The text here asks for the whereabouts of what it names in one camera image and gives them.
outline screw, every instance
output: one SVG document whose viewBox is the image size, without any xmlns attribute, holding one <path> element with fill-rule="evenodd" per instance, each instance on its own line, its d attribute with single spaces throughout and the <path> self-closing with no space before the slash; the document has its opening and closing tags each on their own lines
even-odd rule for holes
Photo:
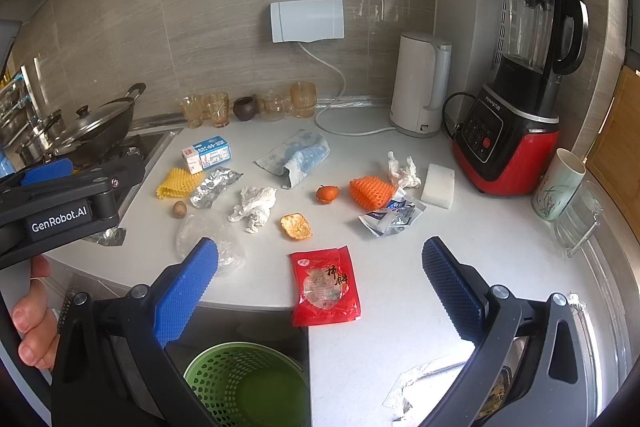
<svg viewBox="0 0 640 427">
<path fill-rule="evenodd" d="M 561 293 L 554 293 L 554 302 L 558 306 L 566 306 L 566 297 Z"/>
<path fill-rule="evenodd" d="M 498 299 L 506 299 L 509 296 L 509 290 L 499 284 L 491 288 L 491 293 Z"/>
<path fill-rule="evenodd" d="M 80 306 L 86 302 L 88 295 L 85 292 L 76 293 L 74 295 L 74 304 Z"/>
<path fill-rule="evenodd" d="M 146 284 L 136 284 L 131 289 L 131 296 L 134 299 L 142 299 L 148 291 L 149 286 L 147 286 Z"/>
</svg>

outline blender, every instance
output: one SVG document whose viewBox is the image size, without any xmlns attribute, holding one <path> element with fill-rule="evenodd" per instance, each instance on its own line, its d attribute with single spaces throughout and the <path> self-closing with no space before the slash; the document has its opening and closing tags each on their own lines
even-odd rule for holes
<svg viewBox="0 0 640 427">
<path fill-rule="evenodd" d="M 504 49 L 454 138 L 454 155 L 482 192 L 527 194 L 559 135 L 554 103 L 562 76 L 584 59 L 584 0 L 505 0 Z"/>
</svg>

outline stove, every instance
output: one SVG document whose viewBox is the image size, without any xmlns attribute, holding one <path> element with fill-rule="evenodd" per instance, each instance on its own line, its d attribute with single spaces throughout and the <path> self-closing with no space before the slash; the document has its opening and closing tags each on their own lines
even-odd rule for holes
<svg viewBox="0 0 640 427">
<path fill-rule="evenodd" d="M 102 160 L 100 162 L 94 165 L 86 166 L 85 168 L 96 168 L 98 165 L 118 158 L 123 158 L 124 156 L 140 155 L 143 158 L 143 164 L 145 166 L 145 177 L 142 180 L 144 182 L 161 154 L 169 146 L 174 137 L 180 133 L 180 131 L 182 131 L 182 128 L 174 128 L 164 131 L 133 134 L 127 136 L 120 144 L 111 148 L 102 157 Z M 140 185 L 136 185 L 134 187 L 116 188 L 114 190 L 120 219 L 122 219 L 125 212 L 129 208 L 129 205 L 138 192 Z"/>
</svg>

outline white kettle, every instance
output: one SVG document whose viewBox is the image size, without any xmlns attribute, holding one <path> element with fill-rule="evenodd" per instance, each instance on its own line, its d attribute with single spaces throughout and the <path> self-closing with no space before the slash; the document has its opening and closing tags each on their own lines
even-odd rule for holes
<svg viewBox="0 0 640 427">
<path fill-rule="evenodd" d="M 450 42 L 428 33 L 402 33 L 389 115 L 399 132 L 430 137 L 439 131 L 450 60 Z"/>
</svg>

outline red snack package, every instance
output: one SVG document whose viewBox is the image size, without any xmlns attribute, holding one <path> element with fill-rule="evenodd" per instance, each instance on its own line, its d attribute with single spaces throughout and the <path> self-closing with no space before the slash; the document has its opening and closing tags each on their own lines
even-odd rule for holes
<svg viewBox="0 0 640 427">
<path fill-rule="evenodd" d="M 289 255 L 300 298 L 293 325 L 318 326 L 360 318 L 360 299 L 347 247 Z"/>
</svg>

